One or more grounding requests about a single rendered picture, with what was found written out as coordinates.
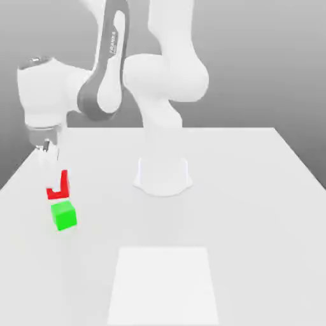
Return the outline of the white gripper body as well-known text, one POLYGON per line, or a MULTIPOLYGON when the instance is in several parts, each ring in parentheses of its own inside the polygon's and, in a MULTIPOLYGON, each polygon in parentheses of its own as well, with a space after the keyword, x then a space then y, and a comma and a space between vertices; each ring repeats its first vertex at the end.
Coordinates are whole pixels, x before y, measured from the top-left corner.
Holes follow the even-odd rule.
POLYGON ((49 145, 46 150, 44 146, 38 148, 37 151, 38 164, 45 176, 59 179, 64 167, 64 159, 62 151, 57 145, 49 145))

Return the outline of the small green cube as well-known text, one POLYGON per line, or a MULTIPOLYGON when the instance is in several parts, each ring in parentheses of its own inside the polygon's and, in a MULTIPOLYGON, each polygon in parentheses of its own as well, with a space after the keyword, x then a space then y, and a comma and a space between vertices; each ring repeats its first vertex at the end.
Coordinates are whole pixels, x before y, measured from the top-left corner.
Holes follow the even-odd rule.
POLYGON ((69 200, 51 205, 51 213, 57 230, 77 225, 76 210, 69 200))

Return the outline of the small red cube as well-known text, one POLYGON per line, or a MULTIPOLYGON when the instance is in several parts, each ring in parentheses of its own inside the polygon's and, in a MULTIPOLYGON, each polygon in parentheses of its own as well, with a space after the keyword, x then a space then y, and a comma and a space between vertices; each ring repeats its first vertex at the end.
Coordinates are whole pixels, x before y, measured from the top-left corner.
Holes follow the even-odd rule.
POLYGON ((46 194, 49 200, 65 199, 69 197, 70 186, 68 172, 66 169, 61 171, 60 190, 55 191, 53 188, 46 188, 46 194))

